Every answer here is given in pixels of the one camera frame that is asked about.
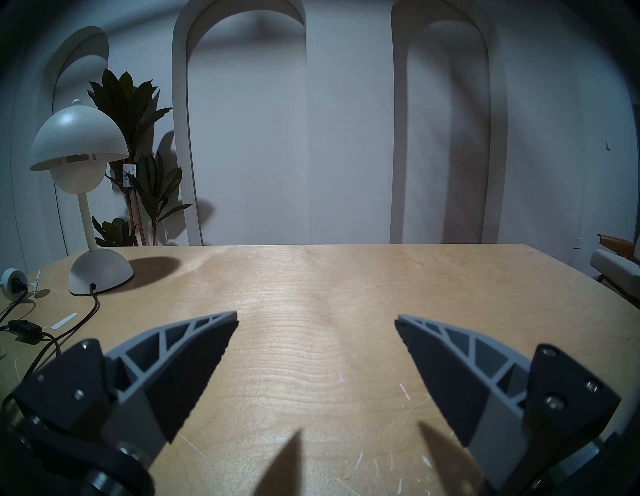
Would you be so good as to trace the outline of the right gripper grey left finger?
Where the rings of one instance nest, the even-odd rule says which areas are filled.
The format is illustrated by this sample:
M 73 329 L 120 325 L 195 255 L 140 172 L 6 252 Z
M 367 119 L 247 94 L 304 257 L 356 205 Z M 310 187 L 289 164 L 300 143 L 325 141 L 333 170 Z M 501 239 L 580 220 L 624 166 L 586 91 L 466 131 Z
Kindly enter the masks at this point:
M 11 466 L 145 471 L 172 443 L 238 327 L 236 311 L 149 329 L 103 352 L 86 338 L 13 391 L 24 420 L 11 428 Z

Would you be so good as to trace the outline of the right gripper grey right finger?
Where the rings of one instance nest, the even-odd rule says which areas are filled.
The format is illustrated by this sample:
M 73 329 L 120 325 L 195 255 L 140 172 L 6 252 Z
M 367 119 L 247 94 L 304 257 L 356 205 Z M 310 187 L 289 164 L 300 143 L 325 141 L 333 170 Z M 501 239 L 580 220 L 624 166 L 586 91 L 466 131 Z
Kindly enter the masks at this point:
M 494 492 L 588 489 L 620 448 L 621 397 L 552 344 L 531 359 L 476 331 L 399 314 L 395 329 Z

